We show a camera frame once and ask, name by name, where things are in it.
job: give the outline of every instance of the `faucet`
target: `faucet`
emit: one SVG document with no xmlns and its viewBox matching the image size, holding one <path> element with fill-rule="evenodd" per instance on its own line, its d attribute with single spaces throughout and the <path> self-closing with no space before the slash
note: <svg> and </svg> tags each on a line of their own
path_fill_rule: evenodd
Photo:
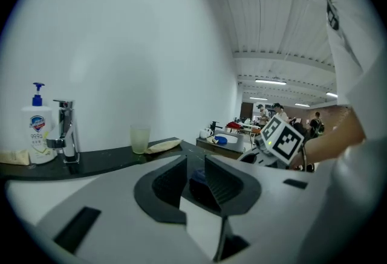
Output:
<svg viewBox="0 0 387 264">
<path fill-rule="evenodd" d="M 59 102 L 59 124 L 48 134 L 47 147 L 63 150 L 64 163 L 78 163 L 79 153 L 75 141 L 74 101 L 54 100 Z"/>
<path fill-rule="evenodd" d="M 215 134 L 215 128 L 219 128 L 219 129 L 222 129 L 221 126 L 217 126 L 216 124 L 219 123 L 217 121 L 213 121 L 212 124 L 210 125 L 210 129 L 212 130 L 213 134 Z"/>
</svg>

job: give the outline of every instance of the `cup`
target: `cup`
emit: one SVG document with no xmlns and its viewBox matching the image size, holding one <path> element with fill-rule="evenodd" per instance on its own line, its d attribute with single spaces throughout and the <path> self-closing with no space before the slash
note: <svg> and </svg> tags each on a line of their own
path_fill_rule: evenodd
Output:
<svg viewBox="0 0 387 264">
<path fill-rule="evenodd" d="M 148 148 L 151 127 L 146 124 L 132 124 L 130 134 L 133 152 L 143 154 Z"/>
<path fill-rule="evenodd" d="M 205 128 L 203 130 L 200 130 L 200 137 L 201 138 L 207 138 L 208 136 L 211 136 L 212 134 L 213 134 L 213 132 L 209 128 Z"/>
</svg>

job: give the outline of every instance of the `white ceiling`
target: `white ceiling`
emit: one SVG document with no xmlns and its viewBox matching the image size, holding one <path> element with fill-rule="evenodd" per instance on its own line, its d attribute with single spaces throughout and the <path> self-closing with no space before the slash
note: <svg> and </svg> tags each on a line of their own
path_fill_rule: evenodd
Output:
<svg viewBox="0 0 387 264">
<path fill-rule="evenodd" d="M 285 105 L 332 101 L 336 75 L 326 31 L 325 0 L 216 0 L 230 39 L 244 101 Z M 255 79 L 286 80 L 285 86 Z"/>
</svg>

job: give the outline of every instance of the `blue pump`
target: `blue pump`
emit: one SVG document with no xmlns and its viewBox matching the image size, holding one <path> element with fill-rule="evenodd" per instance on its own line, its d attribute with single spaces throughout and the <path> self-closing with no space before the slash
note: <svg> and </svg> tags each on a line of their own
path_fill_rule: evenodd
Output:
<svg viewBox="0 0 387 264">
<path fill-rule="evenodd" d="M 39 95 L 39 91 L 42 86 L 45 86 L 44 83 L 34 83 L 36 86 L 36 94 L 32 98 L 32 106 L 42 106 L 42 97 Z"/>
</svg>

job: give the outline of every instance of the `ceiling light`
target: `ceiling light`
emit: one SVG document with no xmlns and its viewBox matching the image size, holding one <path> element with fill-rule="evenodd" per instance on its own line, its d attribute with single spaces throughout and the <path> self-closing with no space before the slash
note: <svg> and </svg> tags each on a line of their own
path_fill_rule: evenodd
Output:
<svg viewBox="0 0 387 264">
<path fill-rule="evenodd" d="M 329 95 L 330 97 L 337 97 L 337 94 L 335 94 L 335 93 L 327 92 L 327 95 Z"/>
<path fill-rule="evenodd" d="M 256 83 L 273 83 L 274 85 L 286 85 L 285 82 L 276 82 L 274 80 L 261 80 L 261 79 L 256 79 Z"/>
<path fill-rule="evenodd" d="M 309 105 L 306 105 L 306 104 L 299 104 L 299 103 L 296 103 L 294 105 L 297 105 L 297 106 L 303 106 L 303 107 L 310 107 Z"/>
<path fill-rule="evenodd" d="M 261 97 L 250 97 L 254 100 L 262 100 L 262 101 L 267 101 L 267 98 L 261 98 Z"/>
</svg>

